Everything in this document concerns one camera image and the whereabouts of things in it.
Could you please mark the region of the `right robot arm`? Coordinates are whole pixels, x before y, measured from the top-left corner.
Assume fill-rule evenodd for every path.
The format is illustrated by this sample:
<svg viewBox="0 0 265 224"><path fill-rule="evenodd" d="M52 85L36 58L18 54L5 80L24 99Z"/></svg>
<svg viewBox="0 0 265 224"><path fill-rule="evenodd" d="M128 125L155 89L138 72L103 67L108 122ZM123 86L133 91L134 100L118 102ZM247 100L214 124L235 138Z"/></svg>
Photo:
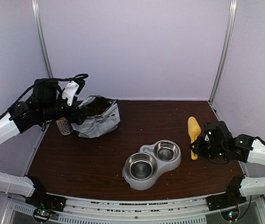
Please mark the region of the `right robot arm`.
<svg viewBox="0 0 265 224"><path fill-rule="evenodd" d="M208 122L201 128L195 117L188 119L187 127L193 156L265 166L265 141L260 137L246 134L233 137L224 121ZM232 206L240 197L252 195L265 195L265 177L233 178L222 202Z"/></svg>

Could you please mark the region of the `purple pet food bag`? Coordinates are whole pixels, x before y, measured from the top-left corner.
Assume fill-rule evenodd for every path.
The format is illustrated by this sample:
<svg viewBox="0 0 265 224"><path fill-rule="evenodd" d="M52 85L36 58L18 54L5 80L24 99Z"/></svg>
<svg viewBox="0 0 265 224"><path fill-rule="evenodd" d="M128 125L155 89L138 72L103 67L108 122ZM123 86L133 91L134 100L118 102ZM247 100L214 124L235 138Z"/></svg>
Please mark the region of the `purple pet food bag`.
<svg viewBox="0 0 265 224"><path fill-rule="evenodd" d="M116 99L89 96L79 107L85 108L87 114L81 125L72 123L72 128L79 137L98 138L115 130L121 121Z"/></svg>

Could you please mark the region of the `yellow plastic scoop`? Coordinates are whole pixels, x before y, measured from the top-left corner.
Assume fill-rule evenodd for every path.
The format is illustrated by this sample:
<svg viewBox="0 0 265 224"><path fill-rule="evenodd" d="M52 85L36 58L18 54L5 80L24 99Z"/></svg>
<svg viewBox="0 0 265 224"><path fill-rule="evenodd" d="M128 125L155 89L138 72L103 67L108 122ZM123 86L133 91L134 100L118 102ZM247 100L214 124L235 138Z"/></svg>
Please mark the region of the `yellow plastic scoop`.
<svg viewBox="0 0 265 224"><path fill-rule="evenodd" d="M193 116L188 118L187 125L188 125L188 134L190 137L190 143L193 143L194 141L197 140L198 136L200 136L201 127L200 127L198 121L196 120L196 118ZM194 152L191 151L191 159L197 160L198 155L194 154Z"/></svg>

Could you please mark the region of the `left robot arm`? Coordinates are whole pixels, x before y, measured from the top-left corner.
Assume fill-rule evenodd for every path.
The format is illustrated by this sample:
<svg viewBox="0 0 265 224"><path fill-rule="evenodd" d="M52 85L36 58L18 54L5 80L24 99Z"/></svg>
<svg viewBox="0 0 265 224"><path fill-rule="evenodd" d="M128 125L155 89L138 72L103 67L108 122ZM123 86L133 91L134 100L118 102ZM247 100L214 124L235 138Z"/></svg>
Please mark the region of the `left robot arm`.
<svg viewBox="0 0 265 224"><path fill-rule="evenodd" d="M86 109L77 106L77 95L84 88L87 74L72 78L41 78L22 93L0 115L0 145L33 126L45 128L50 122L65 118L81 125ZM50 197L37 180L0 172L0 192L31 197L39 207L46 207Z"/></svg>

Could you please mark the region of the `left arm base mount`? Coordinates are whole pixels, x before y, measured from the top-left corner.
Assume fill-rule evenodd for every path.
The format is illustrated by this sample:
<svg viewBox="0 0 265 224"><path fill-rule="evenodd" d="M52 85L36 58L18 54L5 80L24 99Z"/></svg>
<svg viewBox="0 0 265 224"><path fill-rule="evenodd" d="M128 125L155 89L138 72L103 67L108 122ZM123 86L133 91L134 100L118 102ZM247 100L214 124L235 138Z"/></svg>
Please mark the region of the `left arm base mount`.
<svg viewBox="0 0 265 224"><path fill-rule="evenodd" d="M44 198L25 197L25 203L35 207L33 211L33 219L37 223L45 223L49 221L57 212L63 212L66 204L66 198L46 194Z"/></svg>

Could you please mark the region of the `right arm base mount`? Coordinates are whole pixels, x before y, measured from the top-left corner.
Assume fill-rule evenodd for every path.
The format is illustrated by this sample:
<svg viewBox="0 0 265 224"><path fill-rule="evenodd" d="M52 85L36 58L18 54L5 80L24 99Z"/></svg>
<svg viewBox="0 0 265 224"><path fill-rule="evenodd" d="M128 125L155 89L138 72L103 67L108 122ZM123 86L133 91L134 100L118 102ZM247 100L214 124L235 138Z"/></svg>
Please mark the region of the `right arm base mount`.
<svg viewBox="0 0 265 224"><path fill-rule="evenodd" d="M240 218L241 211L239 206L245 203L247 199L233 193L223 193L208 196L206 201L209 211L219 210L222 219L231 223Z"/></svg>

